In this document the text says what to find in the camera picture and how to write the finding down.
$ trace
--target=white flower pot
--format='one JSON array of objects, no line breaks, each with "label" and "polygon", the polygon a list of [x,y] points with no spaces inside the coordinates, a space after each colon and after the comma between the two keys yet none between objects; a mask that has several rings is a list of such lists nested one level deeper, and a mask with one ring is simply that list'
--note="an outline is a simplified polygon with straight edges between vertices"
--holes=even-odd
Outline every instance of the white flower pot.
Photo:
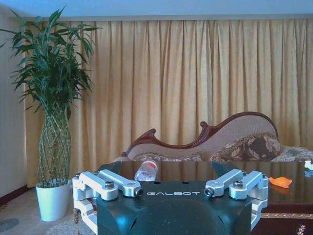
[{"label": "white flower pot", "polygon": [[36,191],[41,220],[49,222],[65,216],[70,192],[70,180],[66,185],[55,188],[40,188],[39,185],[36,185]]}]

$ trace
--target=baseboard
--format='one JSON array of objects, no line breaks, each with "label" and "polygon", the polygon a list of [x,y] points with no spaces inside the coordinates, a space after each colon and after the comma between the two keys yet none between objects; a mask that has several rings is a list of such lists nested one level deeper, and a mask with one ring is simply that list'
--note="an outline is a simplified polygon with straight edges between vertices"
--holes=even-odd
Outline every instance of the baseboard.
[{"label": "baseboard", "polygon": [[22,195],[23,193],[27,192],[31,188],[28,188],[27,185],[24,185],[13,192],[8,193],[7,195],[0,197],[0,206],[8,203],[9,201],[13,200],[14,198]]}]

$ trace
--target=golden curtain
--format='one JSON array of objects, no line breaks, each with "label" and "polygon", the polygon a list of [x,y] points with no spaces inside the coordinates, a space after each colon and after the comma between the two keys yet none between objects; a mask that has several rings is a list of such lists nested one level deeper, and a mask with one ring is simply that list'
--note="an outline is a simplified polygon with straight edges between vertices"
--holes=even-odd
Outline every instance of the golden curtain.
[{"label": "golden curtain", "polygon": [[[282,144],[313,148],[313,19],[91,24],[102,29],[84,65],[93,92],[72,109],[71,175],[112,161],[150,128],[182,144],[201,121],[242,111],[268,115]],[[26,112],[28,186],[42,116]]]}]

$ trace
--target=silver metal bracket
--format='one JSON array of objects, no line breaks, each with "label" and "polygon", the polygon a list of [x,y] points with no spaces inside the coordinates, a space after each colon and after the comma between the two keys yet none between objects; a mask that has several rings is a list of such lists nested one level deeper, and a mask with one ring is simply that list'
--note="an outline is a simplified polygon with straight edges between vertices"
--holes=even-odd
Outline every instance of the silver metal bracket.
[{"label": "silver metal bracket", "polygon": [[224,190],[236,180],[243,177],[243,172],[238,169],[233,169],[230,172],[222,175],[216,180],[209,180],[205,183],[204,194],[209,197],[220,197],[224,195]]},{"label": "silver metal bracket", "polygon": [[143,190],[138,181],[128,180],[109,170],[101,170],[94,174],[86,171],[77,174],[73,179],[74,208],[79,209],[82,220],[97,235],[97,216],[92,203],[88,200],[99,195],[103,200],[111,201],[118,197],[121,190],[126,197],[139,197]]},{"label": "silver metal bracket", "polygon": [[241,170],[233,169],[216,180],[207,181],[204,194],[222,196],[226,188],[229,188],[229,196],[235,200],[245,200],[247,196],[252,198],[252,231],[260,220],[261,210],[268,206],[268,177],[258,171],[245,175]]}]

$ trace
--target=floral pattern fabric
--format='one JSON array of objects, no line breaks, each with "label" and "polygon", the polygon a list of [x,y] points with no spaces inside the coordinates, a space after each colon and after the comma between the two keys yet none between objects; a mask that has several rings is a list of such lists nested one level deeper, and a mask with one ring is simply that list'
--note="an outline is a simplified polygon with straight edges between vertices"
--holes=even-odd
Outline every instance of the floral pattern fabric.
[{"label": "floral pattern fabric", "polygon": [[201,161],[204,161],[200,152],[190,154],[188,156],[182,156],[182,157],[172,157],[169,155],[163,155],[159,153],[145,152],[145,153],[138,154],[134,157],[134,161],[145,161],[145,160],[155,160],[155,161],[160,161],[160,162],[186,162],[186,161],[201,162]]},{"label": "floral pattern fabric", "polygon": [[281,153],[279,140],[270,133],[258,133],[227,144],[211,155],[211,161],[271,161]]},{"label": "floral pattern fabric", "polygon": [[273,160],[272,162],[304,162],[313,161],[313,151],[310,151],[302,147],[289,147],[284,146],[283,152]]}]

